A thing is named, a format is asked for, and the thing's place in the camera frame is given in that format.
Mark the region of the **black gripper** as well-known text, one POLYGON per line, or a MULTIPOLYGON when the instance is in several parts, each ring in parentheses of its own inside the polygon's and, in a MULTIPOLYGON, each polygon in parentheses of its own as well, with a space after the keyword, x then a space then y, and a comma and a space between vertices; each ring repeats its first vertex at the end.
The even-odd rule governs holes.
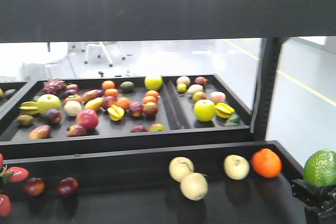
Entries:
POLYGON ((292 195, 305 204, 306 223, 335 223, 335 184, 317 186, 302 179, 290 184, 292 195))

